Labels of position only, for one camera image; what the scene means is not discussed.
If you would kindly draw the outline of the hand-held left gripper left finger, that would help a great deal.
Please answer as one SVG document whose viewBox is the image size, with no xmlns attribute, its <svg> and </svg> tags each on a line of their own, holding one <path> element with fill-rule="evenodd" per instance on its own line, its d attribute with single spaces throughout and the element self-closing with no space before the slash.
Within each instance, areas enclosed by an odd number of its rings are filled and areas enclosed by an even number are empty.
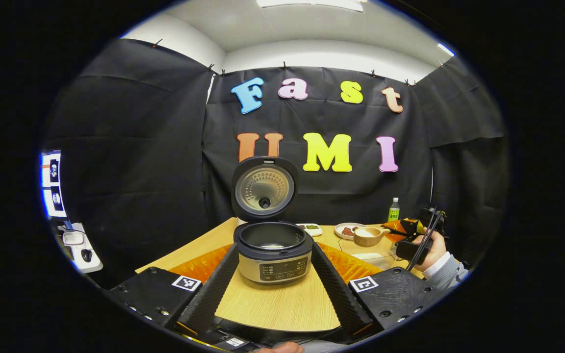
<svg viewBox="0 0 565 353">
<path fill-rule="evenodd" d="M 149 267 L 109 290 L 108 296 L 148 323 L 199 339 L 213 327 L 237 266 L 233 244 L 206 282 Z"/>
</svg>

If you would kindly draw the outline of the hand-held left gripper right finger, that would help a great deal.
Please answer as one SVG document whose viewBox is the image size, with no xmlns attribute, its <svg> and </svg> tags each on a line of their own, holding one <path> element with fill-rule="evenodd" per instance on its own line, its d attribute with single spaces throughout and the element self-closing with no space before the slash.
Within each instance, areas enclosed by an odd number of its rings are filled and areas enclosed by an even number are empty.
<svg viewBox="0 0 565 353">
<path fill-rule="evenodd" d="M 320 243 L 312 246 L 311 263 L 342 330 L 351 339 L 393 331 L 419 317 L 447 293 L 402 267 L 345 283 Z"/>
</svg>

